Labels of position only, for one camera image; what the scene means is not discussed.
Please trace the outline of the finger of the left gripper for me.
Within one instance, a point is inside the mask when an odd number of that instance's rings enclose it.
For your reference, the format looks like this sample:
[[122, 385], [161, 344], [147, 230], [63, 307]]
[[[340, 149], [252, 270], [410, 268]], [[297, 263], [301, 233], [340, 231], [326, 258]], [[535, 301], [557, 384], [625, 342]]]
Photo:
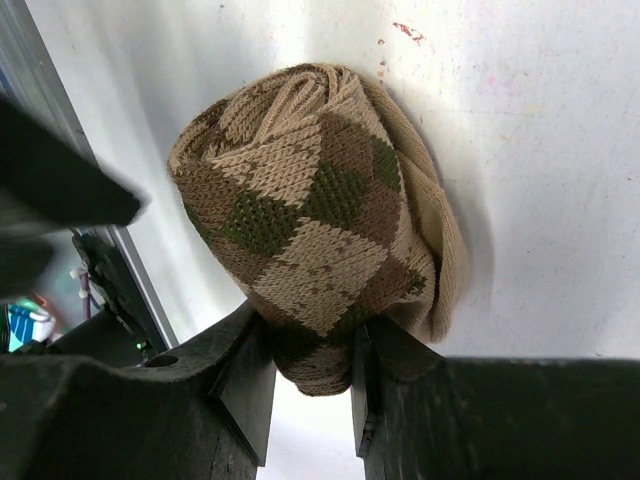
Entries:
[[1, 99], [1, 222], [126, 226], [138, 195], [81, 156], [13, 101]]

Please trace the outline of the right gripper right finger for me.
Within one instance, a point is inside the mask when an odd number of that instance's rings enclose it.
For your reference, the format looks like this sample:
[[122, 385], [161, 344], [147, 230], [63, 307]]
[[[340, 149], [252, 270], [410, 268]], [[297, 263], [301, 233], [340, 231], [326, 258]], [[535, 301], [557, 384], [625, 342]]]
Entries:
[[386, 380], [408, 384], [424, 377], [443, 357], [387, 317], [375, 317], [356, 329], [351, 367], [351, 408], [355, 452], [368, 455], [381, 424]]

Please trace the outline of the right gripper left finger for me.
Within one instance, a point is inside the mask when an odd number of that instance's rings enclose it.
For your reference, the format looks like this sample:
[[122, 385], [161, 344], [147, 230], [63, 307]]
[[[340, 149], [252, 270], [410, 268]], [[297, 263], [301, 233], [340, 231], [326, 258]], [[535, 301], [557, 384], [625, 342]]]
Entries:
[[266, 325], [248, 302], [145, 367], [187, 382], [198, 407], [251, 464], [266, 464], [276, 369]]

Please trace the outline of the brown argyle sock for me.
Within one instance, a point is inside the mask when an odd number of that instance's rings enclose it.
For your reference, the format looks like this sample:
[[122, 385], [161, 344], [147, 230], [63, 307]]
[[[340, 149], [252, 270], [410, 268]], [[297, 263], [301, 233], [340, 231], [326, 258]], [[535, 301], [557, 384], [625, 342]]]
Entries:
[[277, 71], [196, 116], [168, 170], [301, 393], [350, 386], [354, 333], [378, 315], [423, 342], [447, 335], [466, 248], [425, 144], [379, 83], [335, 64]]

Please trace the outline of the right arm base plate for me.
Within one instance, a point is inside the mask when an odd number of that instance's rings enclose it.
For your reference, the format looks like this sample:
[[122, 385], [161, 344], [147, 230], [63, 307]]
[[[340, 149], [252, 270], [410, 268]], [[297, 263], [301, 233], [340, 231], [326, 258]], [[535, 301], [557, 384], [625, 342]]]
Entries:
[[169, 346], [120, 249], [83, 229], [53, 237], [60, 255], [29, 294], [1, 303], [1, 352], [146, 364]]

